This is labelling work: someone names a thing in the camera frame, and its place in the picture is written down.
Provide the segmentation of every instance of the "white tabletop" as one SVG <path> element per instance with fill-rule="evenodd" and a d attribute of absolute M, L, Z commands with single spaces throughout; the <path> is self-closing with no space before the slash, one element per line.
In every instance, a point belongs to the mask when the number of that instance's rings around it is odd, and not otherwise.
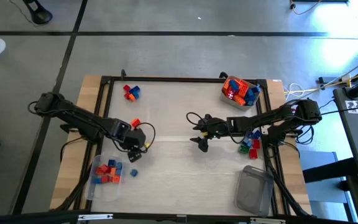
<path fill-rule="evenodd" d="M 124 98 L 124 85 L 138 85 L 140 98 Z M 239 154 L 230 138 L 209 141 L 207 153 L 189 138 L 201 136 L 192 130 L 185 115 L 192 111 L 204 116 L 254 116 L 256 107 L 243 112 L 219 99 L 222 83 L 114 82 L 109 117 L 130 123 L 139 118 L 152 123 L 157 135 L 148 153 L 134 163 L 119 152 L 109 139 L 103 142 L 102 156 L 120 157 L 124 162 L 121 197 L 110 202 L 93 201 L 94 212 L 170 213 L 192 215 L 252 215 L 234 206 L 240 171 L 251 165 L 265 169 L 262 150 L 258 159 Z M 152 129 L 141 127 L 146 142 Z M 129 175 L 137 169 L 137 177 Z"/>

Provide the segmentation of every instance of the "concrete floor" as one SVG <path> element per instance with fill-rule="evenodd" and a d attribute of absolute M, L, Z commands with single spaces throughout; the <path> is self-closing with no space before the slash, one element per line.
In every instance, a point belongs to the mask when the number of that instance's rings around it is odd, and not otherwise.
<path fill-rule="evenodd" d="M 20 0 L 13 0 L 20 7 Z M 0 0 L 0 31 L 71 31 L 81 0 L 40 1 L 53 21 L 33 27 L 9 2 Z M 297 4 L 298 11 L 313 3 Z M 320 76 L 339 76 L 358 64 L 358 6 L 353 1 L 321 3 L 296 16 L 287 0 L 96 0 L 88 1 L 80 31 L 328 32 L 324 37 L 78 36 L 60 92 L 76 101 L 84 75 L 217 77 L 221 71 L 242 78 L 281 79 L 286 85 L 316 87 Z M 70 36 L 0 36 L 0 215 L 10 212 L 29 160 L 40 118 L 27 104 L 50 91 Z M 323 105 L 332 90 L 311 96 Z M 336 110 L 331 103 L 323 111 Z M 35 171 L 24 212 L 49 208 L 66 134 L 53 119 Z M 328 136 L 332 127 L 340 134 Z M 351 157 L 338 114 L 315 127 L 313 144 L 301 150 L 336 151 Z"/>

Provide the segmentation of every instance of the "wooden table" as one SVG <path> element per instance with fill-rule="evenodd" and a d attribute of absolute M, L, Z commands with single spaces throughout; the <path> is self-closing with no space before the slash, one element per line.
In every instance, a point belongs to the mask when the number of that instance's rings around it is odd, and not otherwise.
<path fill-rule="evenodd" d="M 96 75 L 85 76 L 77 101 L 77 105 L 79 107 L 84 108 L 90 112 L 94 112 L 99 92 L 99 86 L 101 83 L 101 77 L 102 76 Z M 281 80 L 267 80 L 267 87 L 267 94 L 269 96 L 271 109 L 273 110 L 284 104 L 285 95 Z M 100 116 L 102 116 L 103 114 L 107 94 L 108 89 L 105 88 L 99 111 Z M 266 105 L 263 94 L 266 93 L 262 92 L 262 95 L 260 96 L 260 102 L 262 105 L 262 112 L 265 112 Z M 68 135 L 68 141 L 76 139 L 78 137 L 78 133 L 70 133 Z M 287 137 L 285 141 L 295 144 L 295 140 L 291 137 Z M 66 146 L 57 181 L 55 184 L 55 190 L 53 193 L 50 208 L 56 208 L 57 206 L 59 206 L 78 183 L 81 167 L 83 165 L 85 148 L 86 141 L 78 141 Z M 306 212 L 311 214 L 311 207 L 309 203 L 308 193 L 306 191 L 306 184 L 303 179 L 303 173 L 298 153 L 293 148 L 284 145 L 280 146 L 280 156 L 285 185 L 287 186 L 295 200 L 302 206 L 302 208 Z M 284 214 L 281 194 L 276 185 L 275 193 L 277 198 L 278 213 Z M 85 207 L 85 201 L 86 200 L 81 200 L 80 208 Z"/>

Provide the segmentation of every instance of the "clear plastic container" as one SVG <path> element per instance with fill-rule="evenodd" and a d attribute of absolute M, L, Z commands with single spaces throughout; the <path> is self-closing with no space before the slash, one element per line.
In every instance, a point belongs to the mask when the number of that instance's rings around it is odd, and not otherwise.
<path fill-rule="evenodd" d="M 240 174 L 234 204 L 241 210 L 266 217 L 269 215 L 273 185 L 271 174 L 253 166 L 245 166 Z"/>
<path fill-rule="evenodd" d="M 95 184 L 95 178 L 101 177 L 101 175 L 96 174 L 96 171 L 99 166 L 108 164 L 110 159 L 114 159 L 116 162 L 122 163 L 121 175 L 119 183 L 108 182 L 104 184 Z M 91 173 L 89 174 L 88 183 L 85 190 L 85 198 L 88 200 L 94 201 L 113 201 L 121 196 L 121 183 L 122 177 L 124 176 L 125 164 L 118 157 L 108 157 L 108 156 L 95 156 L 92 163 Z"/>
<path fill-rule="evenodd" d="M 242 79 L 237 78 L 237 77 L 231 75 L 231 76 L 229 76 L 229 77 L 226 79 L 227 82 L 228 82 L 229 80 L 238 80 L 238 81 L 239 81 L 239 80 L 242 80 Z M 245 83 L 249 86 L 249 89 L 256 87 L 254 84 L 251 84 L 251 83 L 249 83 L 249 82 L 247 82 L 247 81 L 242 80 L 242 82 L 245 82 Z M 228 97 L 223 93 L 223 88 L 222 88 L 220 99 L 221 99 L 223 102 L 228 103 L 228 104 L 230 104 L 230 105 L 232 105 L 232 106 L 235 106 L 236 108 L 239 108 L 239 109 L 242 110 L 242 111 L 246 111 L 246 110 L 248 110 L 249 108 L 252 108 L 252 107 L 256 104 L 256 102 L 258 101 L 259 95 L 260 95 L 260 93 L 256 94 L 256 98 L 255 98 L 254 104 L 253 104 L 252 106 L 247 106 L 247 105 L 241 106 L 241 105 L 239 105 L 238 103 L 236 103 L 234 100 L 228 98 Z"/>

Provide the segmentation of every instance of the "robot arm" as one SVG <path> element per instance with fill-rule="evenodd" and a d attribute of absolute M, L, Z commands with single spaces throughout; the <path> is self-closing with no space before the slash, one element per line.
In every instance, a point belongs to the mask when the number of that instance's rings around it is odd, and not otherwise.
<path fill-rule="evenodd" d="M 292 106 L 298 105 L 295 112 Z M 208 140 L 225 136 L 239 137 L 246 136 L 254 128 L 283 121 L 278 126 L 268 128 L 268 141 L 276 144 L 285 139 L 285 135 L 299 126 L 314 125 L 321 121 L 321 114 L 317 102 L 313 100 L 298 100 L 293 104 L 284 104 L 281 107 L 252 117 L 228 117 L 226 121 L 213 118 L 206 114 L 198 121 L 194 130 L 200 130 L 203 138 L 191 138 L 190 140 L 198 143 L 199 149 L 203 152 L 208 151 Z"/>
<path fill-rule="evenodd" d="M 85 139 L 96 142 L 106 136 L 127 150 L 129 160 L 140 159 L 145 142 L 145 134 L 140 128 L 131 130 L 131 125 L 116 118 L 102 118 L 75 106 L 56 93 L 43 93 L 34 106 L 35 114 L 43 117 L 57 117 L 71 127 L 78 129 Z"/>

